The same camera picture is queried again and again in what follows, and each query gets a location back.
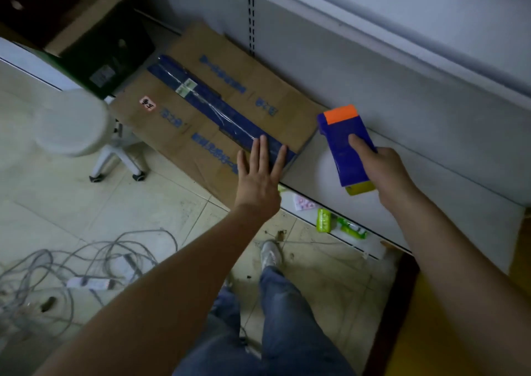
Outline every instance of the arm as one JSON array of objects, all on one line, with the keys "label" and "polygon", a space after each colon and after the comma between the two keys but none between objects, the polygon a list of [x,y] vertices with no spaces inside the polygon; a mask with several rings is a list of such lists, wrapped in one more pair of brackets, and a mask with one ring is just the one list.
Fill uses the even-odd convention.
[{"label": "arm", "polygon": [[355,135],[360,155],[448,319],[487,373],[531,374],[531,305],[412,182],[398,154],[378,154]]},{"label": "arm", "polygon": [[227,217],[127,287],[36,376],[170,375],[201,333],[230,269],[280,209],[285,156],[283,146],[269,174],[264,136],[254,140],[249,169],[240,151],[238,191]]}]

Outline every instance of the orange tip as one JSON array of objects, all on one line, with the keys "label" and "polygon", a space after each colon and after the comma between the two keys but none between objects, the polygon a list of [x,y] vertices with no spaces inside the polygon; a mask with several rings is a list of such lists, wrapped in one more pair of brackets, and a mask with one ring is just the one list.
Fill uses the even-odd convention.
[{"label": "orange tip", "polygon": [[340,108],[335,108],[332,110],[327,110],[324,112],[324,118],[326,118],[328,125],[337,123],[339,121],[348,120],[354,117],[357,117],[358,111],[353,104],[347,106],[342,106]]}]

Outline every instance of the caster wheel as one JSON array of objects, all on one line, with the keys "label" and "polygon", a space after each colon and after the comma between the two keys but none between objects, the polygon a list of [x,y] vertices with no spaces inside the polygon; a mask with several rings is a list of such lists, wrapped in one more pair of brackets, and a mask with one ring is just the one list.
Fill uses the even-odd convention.
[{"label": "caster wheel", "polygon": [[133,175],[134,181],[144,181],[146,177],[146,174],[144,172],[140,172],[139,175]]},{"label": "caster wheel", "polygon": [[100,174],[99,174],[98,176],[96,176],[96,177],[89,176],[90,183],[99,183],[99,182],[101,182],[104,178],[105,178],[105,176],[103,175],[103,173],[100,173]]}]

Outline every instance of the purple and orange object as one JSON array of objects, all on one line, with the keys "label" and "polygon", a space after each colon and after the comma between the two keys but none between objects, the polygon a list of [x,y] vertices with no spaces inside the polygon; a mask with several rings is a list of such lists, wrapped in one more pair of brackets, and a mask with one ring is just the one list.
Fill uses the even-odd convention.
[{"label": "purple and orange object", "polygon": [[356,134],[377,152],[354,105],[321,113],[317,116],[317,123],[319,131],[327,138],[342,187],[350,195],[374,190],[359,155],[348,143],[349,134]]}]

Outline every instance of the jeans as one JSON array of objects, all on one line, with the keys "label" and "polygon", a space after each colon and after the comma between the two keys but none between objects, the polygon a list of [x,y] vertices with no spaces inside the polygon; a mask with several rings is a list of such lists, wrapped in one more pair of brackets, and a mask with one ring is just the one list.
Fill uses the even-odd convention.
[{"label": "jeans", "polygon": [[262,361],[245,350],[239,338],[240,304],[223,287],[203,333],[174,376],[354,376],[347,360],[315,322],[301,292],[276,267],[263,270],[260,294],[265,315]]}]

